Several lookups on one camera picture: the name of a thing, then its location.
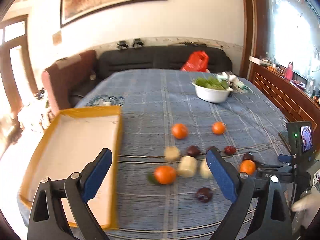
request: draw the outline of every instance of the device screen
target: device screen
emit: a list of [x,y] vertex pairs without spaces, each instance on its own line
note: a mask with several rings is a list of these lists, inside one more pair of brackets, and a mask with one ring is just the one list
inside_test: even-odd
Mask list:
[[302,126],[301,128],[302,151],[306,152],[312,148],[312,133],[310,126]]

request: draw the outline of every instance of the plaid tablecloth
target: plaid tablecloth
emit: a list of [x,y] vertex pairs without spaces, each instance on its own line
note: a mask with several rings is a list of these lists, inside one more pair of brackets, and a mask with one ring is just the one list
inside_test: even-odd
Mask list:
[[[249,81],[246,94],[232,93],[226,102],[212,104],[199,99],[191,80],[209,73],[188,73],[175,70],[143,69],[115,73],[101,82],[77,107],[94,105],[105,95],[117,96],[123,105],[123,139],[118,168],[119,230],[108,231],[111,239],[209,239],[231,202],[226,200],[214,179],[179,177],[174,184],[156,186],[146,179],[159,165],[166,163],[166,146],[176,146],[181,154],[190,145],[202,152],[216,146],[237,148],[226,158],[236,168],[242,155],[250,151],[267,164],[279,164],[279,154],[289,154],[278,136],[286,130],[286,119]],[[222,121],[227,130],[214,135],[211,125]],[[183,123],[189,136],[175,139],[171,127]],[[204,155],[198,158],[198,166]],[[210,187],[212,201],[206,204],[195,199],[197,189]],[[244,237],[252,219],[257,200],[252,200],[245,222],[238,235]]]

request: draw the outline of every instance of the human hand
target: human hand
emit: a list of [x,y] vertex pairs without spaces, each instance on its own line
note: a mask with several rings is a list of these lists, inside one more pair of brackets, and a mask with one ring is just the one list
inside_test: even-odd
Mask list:
[[305,210],[303,220],[301,225],[307,228],[313,219],[315,218],[316,214],[320,209],[320,193],[316,189],[316,187],[311,188],[311,193],[302,199],[295,202],[291,210],[293,212],[299,212]]

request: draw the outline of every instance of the yellow tray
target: yellow tray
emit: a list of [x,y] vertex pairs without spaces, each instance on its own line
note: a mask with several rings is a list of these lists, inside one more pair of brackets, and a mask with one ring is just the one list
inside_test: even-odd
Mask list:
[[[96,197],[89,200],[88,205],[103,229],[116,229],[116,175],[121,136],[120,106],[60,111],[32,155],[20,187],[21,202],[31,209],[41,178],[66,179],[92,162],[102,148],[109,148],[112,165]],[[62,199],[62,204],[69,225],[76,227],[67,199]]]

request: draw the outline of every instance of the metal bolt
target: metal bolt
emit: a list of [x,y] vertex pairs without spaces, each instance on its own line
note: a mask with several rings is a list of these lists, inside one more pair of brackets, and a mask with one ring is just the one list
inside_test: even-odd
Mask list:
[[49,180],[48,177],[44,177],[43,179],[41,179],[41,182],[42,182],[42,183],[46,183],[48,180]]
[[272,180],[273,182],[278,182],[278,181],[279,181],[279,179],[278,179],[276,176],[272,176],[272,177],[271,177],[271,180]]
[[249,175],[246,174],[245,172],[241,172],[241,173],[239,174],[239,176],[240,176],[241,179],[247,179],[247,178],[249,177]]
[[74,172],[74,173],[71,174],[71,178],[72,179],[77,179],[77,178],[79,178],[79,175],[80,174],[78,172]]

